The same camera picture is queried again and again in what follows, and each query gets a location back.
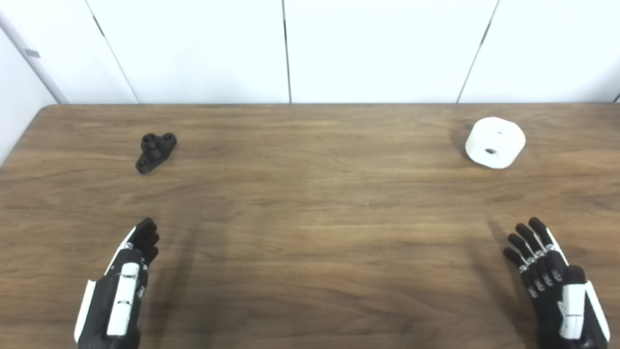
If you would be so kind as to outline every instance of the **black 3d-printed bracket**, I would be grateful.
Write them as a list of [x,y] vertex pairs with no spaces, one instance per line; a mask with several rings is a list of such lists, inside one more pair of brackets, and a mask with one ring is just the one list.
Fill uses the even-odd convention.
[[136,162],[136,169],[141,174],[151,172],[155,167],[166,161],[172,153],[172,149],[177,145],[177,137],[173,134],[164,134],[158,136],[155,134],[146,134],[142,137],[142,155]]

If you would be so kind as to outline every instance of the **white wall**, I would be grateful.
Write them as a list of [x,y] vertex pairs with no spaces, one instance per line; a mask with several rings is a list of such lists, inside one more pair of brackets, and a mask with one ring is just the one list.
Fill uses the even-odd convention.
[[497,0],[285,0],[293,102],[456,102]]
[[288,103],[281,0],[88,0],[140,103]]
[[85,0],[0,0],[0,20],[61,102],[138,102]]
[[460,102],[612,102],[620,1],[501,0]]
[[0,163],[35,114],[50,104],[56,101],[0,29]]

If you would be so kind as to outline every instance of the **wooden table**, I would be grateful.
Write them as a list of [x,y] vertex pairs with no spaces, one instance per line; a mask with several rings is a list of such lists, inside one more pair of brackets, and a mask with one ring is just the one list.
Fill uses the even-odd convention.
[[[486,116],[527,136],[506,170],[464,155]],[[143,176],[147,132],[179,144]],[[146,216],[141,349],[536,348],[500,254],[532,215],[617,336],[619,212],[620,105],[48,107],[0,170],[1,346],[74,347],[86,279]]]

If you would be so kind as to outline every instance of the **robotic hand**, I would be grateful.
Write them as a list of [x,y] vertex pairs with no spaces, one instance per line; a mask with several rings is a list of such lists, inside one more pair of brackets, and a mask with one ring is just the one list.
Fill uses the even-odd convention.
[[519,272],[534,305],[541,349],[607,349],[609,326],[583,269],[569,265],[551,231],[538,219],[519,223],[503,253]]
[[137,349],[138,314],[149,265],[159,250],[157,226],[147,218],[133,227],[99,281],[88,280],[74,338],[79,349]]

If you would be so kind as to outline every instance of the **mounting hole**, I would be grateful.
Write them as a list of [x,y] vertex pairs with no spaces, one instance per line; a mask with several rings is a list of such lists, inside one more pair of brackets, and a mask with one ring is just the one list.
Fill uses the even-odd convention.
[[144,143],[151,143],[154,140],[155,140],[154,134],[146,134],[144,135],[144,137],[142,137],[142,142]]

